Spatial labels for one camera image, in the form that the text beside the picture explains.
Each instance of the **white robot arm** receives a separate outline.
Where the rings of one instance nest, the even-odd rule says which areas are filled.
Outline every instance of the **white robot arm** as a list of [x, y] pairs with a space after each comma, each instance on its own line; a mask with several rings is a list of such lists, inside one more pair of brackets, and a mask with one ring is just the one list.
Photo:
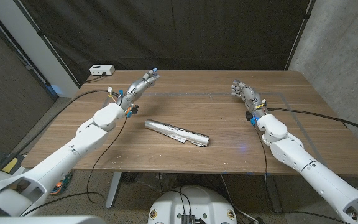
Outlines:
[[43, 204], [56, 183], [71, 171], [82, 157], [103, 145], [117, 120], [125, 116], [128, 118], [137, 112], [138, 106], [133, 103], [160, 78], [156, 71], [155, 68], [147, 72], [142, 79], [129, 87], [124, 96], [118, 96], [119, 104], [110, 103], [97, 111], [78, 128], [71, 141], [33, 169], [0, 181], [0, 216], [19, 217]]
[[300, 173], [342, 220], [358, 223], [358, 190], [307, 153], [302, 142], [288, 132], [285, 124], [267, 114], [265, 100], [261, 100], [256, 91], [238, 80], [233, 83], [232, 95], [245, 101], [247, 119], [260, 131], [265, 131], [262, 140], [270, 146], [273, 156]]

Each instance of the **aluminum foil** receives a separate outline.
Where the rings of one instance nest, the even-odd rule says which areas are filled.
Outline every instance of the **aluminum foil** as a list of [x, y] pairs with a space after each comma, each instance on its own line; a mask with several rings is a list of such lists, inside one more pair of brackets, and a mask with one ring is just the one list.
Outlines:
[[196, 133], [193, 131], [189, 131], [183, 128], [178, 128], [170, 124], [154, 121], [151, 119], [148, 119], [144, 123], [144, 126], [148, 129], [154, 130], [160, 134], [164, 134], [182, 143], [185, 143], [186, 140], [188, 140], [191, 143], [195, 144], [196, 146], [201, 146], [201, 147], [205, 147], [209, 143], [209, 136]]

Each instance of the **black curtain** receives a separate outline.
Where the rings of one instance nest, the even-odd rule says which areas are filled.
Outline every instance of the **black curtain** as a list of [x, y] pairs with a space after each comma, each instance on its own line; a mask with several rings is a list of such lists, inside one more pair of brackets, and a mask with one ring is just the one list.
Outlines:
[[117, 70], [284, 70], [309, 0], [22, 0], [82, 84]]

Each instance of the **gray wall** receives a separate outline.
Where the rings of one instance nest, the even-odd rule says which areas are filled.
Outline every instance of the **gray wall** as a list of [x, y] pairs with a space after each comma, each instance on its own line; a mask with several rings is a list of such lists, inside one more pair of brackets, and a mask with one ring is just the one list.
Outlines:
[[317, 0], [289, 70], [301, 72], [340, 118], [358, 123], [358, 1]]

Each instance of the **white device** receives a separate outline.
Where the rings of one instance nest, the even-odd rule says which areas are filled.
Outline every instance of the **white device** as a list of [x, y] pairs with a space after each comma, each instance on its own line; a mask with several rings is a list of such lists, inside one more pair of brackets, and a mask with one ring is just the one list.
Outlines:
[[232, 95], [245, 102], [257, 127], [265, 132], [262, 140], [270, 146], [273, 156], [300, 173], [342, 220], [358, 223], [358, 190], [307, 153], [302, 142], [288, 132], [285, 124], [267, 114], [265, 100], [261, 100], [256, 91], [239, 80], [233, 83]]
[[112, 75], [116, 69], [113, 65], [92, 65], [89, 71], [91, 75], [102, 75], [103, 72], [106, 72], [105, 75]]
[[160, 78], [156, 71], [156, 68], [148, 71], [140, 80], [135, 81], [123, 96], [115, 93], [119, 98], [119, 105], [110, 103], [97, 111], [78, 128], [71, 141], [33, 169], [1, 180], [0, 216], [19, 217], [42, 205], [56, 183], [71, 171], [82, 157], [103, 145], [117, 120], [135, 114], [138, 106], [133, 102]]
[[[174, 190], [176, 192], [169, 191], [153, 203], [147, 219], [148, 224], [237, 223], [236, 213], [231, 204], [215, 191], [192, 185], [178, 187]], [[181, 194], [178, 192], [186, 195], [189, 201], [184, 196], [181, 198]]]

